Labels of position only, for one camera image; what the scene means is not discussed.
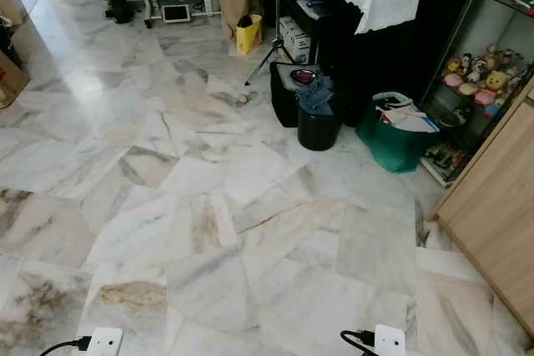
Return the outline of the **brown cardboard box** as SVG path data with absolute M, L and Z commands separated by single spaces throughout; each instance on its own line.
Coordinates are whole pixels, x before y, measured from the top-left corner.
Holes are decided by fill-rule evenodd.
M 12 62 L 4 53 L 0 53 L 1 78 L 0 108 L 7 108 L 19 96 L 29 83 L 29 75 Z

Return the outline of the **black bag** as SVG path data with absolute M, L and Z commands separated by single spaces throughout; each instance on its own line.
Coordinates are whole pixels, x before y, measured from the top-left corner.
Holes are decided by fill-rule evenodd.
M 1 51 L 7 56 L 8 59 L 11 59 L 17 67 L 23 65 L 22 59 L 18 56 L 17 51 L 15 50 L 14 44 L 12 43 L 14 25 L 11 20 L 5 18 L 2 14 L 0 16 L 0 44 Z

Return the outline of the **small white framed screen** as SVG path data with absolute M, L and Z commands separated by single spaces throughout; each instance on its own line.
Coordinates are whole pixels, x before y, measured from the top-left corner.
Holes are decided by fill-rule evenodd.
M 192 14 L 188 4 L 164 4 L 160 7 L 161 20 L 165 23 L 188 23 Z

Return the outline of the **brown paper bag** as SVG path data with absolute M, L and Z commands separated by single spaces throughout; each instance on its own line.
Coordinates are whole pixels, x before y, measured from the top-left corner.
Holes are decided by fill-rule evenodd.
M 233 39 L 234 31 L 241 17 L 248 13 L 249 0 L 219 0 L 222 21 L 222 33 L 225 38 Z

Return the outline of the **yellow bag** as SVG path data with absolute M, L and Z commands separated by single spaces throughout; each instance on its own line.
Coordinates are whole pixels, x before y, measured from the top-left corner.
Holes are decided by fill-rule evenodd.
M 262 43 L 262 16 L 245 14 L 237 21 L 234 28 L 234 40 L 237 51 L 247 55 Z

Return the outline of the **black square stool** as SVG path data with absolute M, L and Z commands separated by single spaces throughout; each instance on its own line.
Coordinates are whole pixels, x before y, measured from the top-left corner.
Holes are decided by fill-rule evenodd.
M 321 73 L 318 65 L 291 65 L 291 63 L 272 62 L 270 64 L 271 104 L 275 115 L 284 128 L 298 126 L 298 104 L 296 93 L 306 85 L 298 84 L 290 78 L 290 71 L 305 68 Z

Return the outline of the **black tripod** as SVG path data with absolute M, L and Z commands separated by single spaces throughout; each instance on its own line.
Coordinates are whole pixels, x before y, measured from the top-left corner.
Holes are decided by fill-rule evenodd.
M 267 65 L 267 63 L 270 62 L 270 60 L 274 57 L 275 54 L 278 54 L 281 58 L 282 55 L 284 55 L 286 58 L 289 59 L 290 63 L 296 63 L 297 58 L 295 56 L 291 55 L 291 52 L 287 51 L 286 48 L 284 48 L 284 36 L 281 32 L 281 17 L 283 16 L 283 7 L 281 5 L 281 0 L 274 0 L 274 14 L 272 14 L 272 17 L 274 17 L 274 39 L 271 40 L 270 43 L 270 50 L 267 52 L 266 55 L 264 55 L 262 62 L 259 63 L 259 66 L 254 68 L 251 71 L 251 74 L 248 75 L 248 77 L 244 81 L 244 85 L 246 87 L 251 85 L 251 82 L 253 79 L 256 78 L 256 75 L 259 74 L 259 71 L 263 69 L 264 66 Z

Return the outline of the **dark red round object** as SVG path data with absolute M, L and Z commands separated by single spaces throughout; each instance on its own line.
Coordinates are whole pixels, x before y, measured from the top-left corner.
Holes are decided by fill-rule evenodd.
M 299 68 L 290 71 L 290 78 L 301 85 L 309 85 L 317 78 L 318 73 L 313 70 Z

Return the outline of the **white box stack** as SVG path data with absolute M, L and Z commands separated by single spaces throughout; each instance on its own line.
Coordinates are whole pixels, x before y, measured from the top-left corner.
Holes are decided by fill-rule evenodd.
M 300 65 L 309 65 L 313 50 L 312 37 L 289 16 L 280 17 L 279 29 L 284 48 L 289 51 L 291 60 Z

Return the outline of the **black round bin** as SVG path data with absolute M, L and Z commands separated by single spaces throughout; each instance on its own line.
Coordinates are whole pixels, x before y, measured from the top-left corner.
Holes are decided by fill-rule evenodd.
M 299 108 L 297 138 L 305 149 L 325 151 L 335 146 L 342 119 L 335 115 L 316 115 Z

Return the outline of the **green bag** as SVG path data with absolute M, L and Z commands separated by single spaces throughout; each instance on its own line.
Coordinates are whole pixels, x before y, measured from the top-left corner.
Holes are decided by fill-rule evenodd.
M 420 158 L 440 131 L 438 133 L 416 133 L 386 126 L 379 119 L 380 113 L 376 106 L 388 103 L 397 103 L 400 106 L 411 104 L 416 108 L 413 101 L 403 93 L 374 94 L 357 127 L 357 135 L 369 147 L 371 155 L 383 169 L 390 173 L 412 172 L 420 164 Z

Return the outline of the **white papers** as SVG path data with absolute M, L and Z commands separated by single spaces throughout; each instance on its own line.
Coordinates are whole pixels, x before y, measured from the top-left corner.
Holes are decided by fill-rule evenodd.
M 416 132 L 416 133 L 438 133 L 440 129 L 434 121 L 419 111 L 411 104 L 400 106 L 397 103 L 388 103 L 382 106 L 376 106 L 380 113 L 379 119 L 397 130 Z

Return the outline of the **light wooden cabinet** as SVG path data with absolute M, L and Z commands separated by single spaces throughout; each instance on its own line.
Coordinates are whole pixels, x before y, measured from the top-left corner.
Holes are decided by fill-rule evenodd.
M 434 216 L 534 334 L 534 78 L 451 185 Z

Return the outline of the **yellow bear plush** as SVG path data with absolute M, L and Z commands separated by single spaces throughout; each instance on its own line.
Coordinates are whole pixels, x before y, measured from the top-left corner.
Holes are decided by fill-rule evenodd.
M 491 71 L 484 81 L 483 90 L 484 92 L 497 94 L 510 82 L 510 79 L 511 74 L 503 71 Z

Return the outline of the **glass display cabinet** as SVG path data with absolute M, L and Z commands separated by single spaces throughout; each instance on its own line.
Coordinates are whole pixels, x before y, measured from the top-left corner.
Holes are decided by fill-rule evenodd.
M 511 74 L 499 93 L 484 92 L 491 71 Z M 466 83 L 443 84 L 448 73 Z M 499 123 L 505 109 L 534 77 L 534 0 L 466 0 L 439 71 L 421 108 L 440 129 L 422 165 L 442 186 L 462 169 Z

